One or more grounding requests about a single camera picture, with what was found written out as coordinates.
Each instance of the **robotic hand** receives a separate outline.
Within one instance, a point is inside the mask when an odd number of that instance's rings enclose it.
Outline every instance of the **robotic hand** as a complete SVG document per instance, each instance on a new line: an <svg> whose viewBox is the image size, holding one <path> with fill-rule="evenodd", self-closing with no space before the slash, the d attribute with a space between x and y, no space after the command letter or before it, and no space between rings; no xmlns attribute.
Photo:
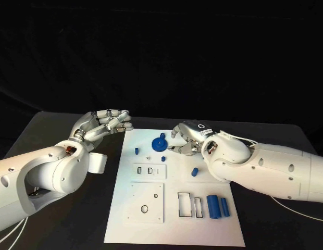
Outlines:
<svg viewBox="0 0 323 250"><path fill-rule="evenodd" d="M212 176L281 199L323 203L323 157L289 147L256 143L213 132L200 121L181 122L171 131L187 144L168 150L202 153Z"/></svg>
<svg viewBox="0 0 323 250"><path fill-rule="evenodd" d="M88 112L69 139L53 147L0 160L0 231L80 186L86 172L103 173L106 156L89 153L108 134L132 130L127 110ZM27 194L26 186L39 188Z"/></svg>

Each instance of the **black backdrop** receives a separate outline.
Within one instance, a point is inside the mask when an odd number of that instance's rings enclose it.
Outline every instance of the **black backdrop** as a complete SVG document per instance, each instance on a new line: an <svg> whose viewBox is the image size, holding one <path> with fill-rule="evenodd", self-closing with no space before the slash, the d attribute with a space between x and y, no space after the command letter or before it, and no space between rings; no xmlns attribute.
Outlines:
<svg viewBox="0 0 323 250"><path fill-rule="evenodd" d="M0 158L33 114L298 125L323 155L323 1L0 3Z"/></svg>

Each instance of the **table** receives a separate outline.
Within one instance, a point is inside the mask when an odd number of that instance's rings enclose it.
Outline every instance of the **table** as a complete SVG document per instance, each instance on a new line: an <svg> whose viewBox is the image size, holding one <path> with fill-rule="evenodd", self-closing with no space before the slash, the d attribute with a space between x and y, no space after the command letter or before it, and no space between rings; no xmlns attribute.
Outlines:
<svg viewBox="0 0 323 250"><path fill-rule="evenodd" d="M80 115L40 112L34 115L5 157L54 145L67 138ZM180 119L132 117L140 129L173 129ZM292 147L315 153L298 126L209 121L213 129L261 143ZM112 134L95 149L106 154L103 174L88 173L78 191L30 216L24 232L13 249L240 249L239 247L190 247L167 245L103 244L106 219L118 170L124 133ZM323 248L323 222L282 208L272 199L230 184L246 249ZM282 203L300 212L323 219L323 204L298 201ZM13 227L0 232L0 238ZM0 244L7 249L17 233Z"/></svg>

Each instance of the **oval hole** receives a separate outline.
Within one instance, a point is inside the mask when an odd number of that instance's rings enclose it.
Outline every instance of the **oval hole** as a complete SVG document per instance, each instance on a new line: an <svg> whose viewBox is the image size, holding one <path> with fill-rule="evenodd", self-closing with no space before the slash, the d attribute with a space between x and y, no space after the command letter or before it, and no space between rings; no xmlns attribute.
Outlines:
<svg viewBox="0 0 323 250"><path fill-rule="evenodd" d="M8 187L8 178L7 178L7 176L1 176L0 181L1 181L3 186L7 188Z"/></svg>
<svg viewBox="0 0 323 250"><path fill-rule="evenodd" d="M289 164L288 171L289 171L289 172L294 171L294 165L292 165L292 164Z"/></svg>
<svg viewBox="0 0 323 250"><path fill-rule="evenodd" d="M147 205L142 205L141 206L141 212L145 213L147 211L148 211L148 207L147 207Z"/></svg>

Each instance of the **robotic arm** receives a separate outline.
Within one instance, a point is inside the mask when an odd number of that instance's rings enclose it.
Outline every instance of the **robotic arm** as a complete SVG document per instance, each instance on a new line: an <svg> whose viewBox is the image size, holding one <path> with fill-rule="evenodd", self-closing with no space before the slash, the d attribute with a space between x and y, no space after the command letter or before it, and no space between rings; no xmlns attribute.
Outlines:
<svg viewBox="0 0 323 250"><path fill-rule="evenodd" d="M108 134L132 130L127 110L88 112L69 139L53 147L0 160L0 231L80 186L86 172L102 173L106 156L89 153ZM27 194L26 186L40 188Z"/></svg>
<svg viewBox="0 0 323 250"><path fill-rule="evenodd" d="M212 176L281 199L323 203L323 157L289 147L256 143L226 132L213 132L200 121L184 121L173 129L187 144L168 150L202 153Z"/></svg>

